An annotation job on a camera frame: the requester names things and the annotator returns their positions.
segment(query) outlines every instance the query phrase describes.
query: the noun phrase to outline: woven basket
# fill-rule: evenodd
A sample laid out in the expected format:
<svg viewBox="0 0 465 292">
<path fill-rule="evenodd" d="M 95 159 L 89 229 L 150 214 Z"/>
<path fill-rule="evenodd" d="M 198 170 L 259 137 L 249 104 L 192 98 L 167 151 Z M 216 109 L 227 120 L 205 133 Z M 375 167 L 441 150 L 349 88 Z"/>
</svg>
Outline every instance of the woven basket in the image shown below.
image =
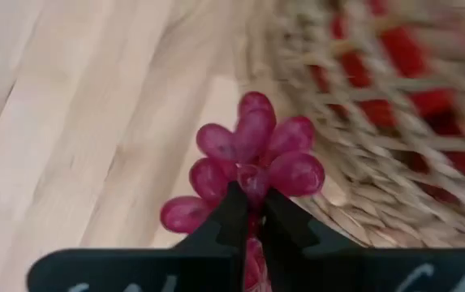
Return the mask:
<svg viewBox="0 0 465 292">
<path fill-rule="evenodd" d="M 465 1 L 244 11 L 243 90 L 290 101 L 319 135 L 325 189 L 299 204 L 365 246 L 465 247 Z"/>
</svg>

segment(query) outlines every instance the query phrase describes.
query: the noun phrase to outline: wooden table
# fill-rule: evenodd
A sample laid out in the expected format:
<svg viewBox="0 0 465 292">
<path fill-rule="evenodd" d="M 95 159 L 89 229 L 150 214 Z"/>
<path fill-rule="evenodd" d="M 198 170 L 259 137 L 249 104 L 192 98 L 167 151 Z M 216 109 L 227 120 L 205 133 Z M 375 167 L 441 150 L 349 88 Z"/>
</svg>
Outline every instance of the wooden table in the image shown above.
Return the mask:
<svg viewBox="0 0 465 292">
<path fill-rule="evenodd" d="M 167 247 L 198 126 L 232 126 L 235 0 L 0 0 L 0 292 L 64 247 Z"/>
</svg>

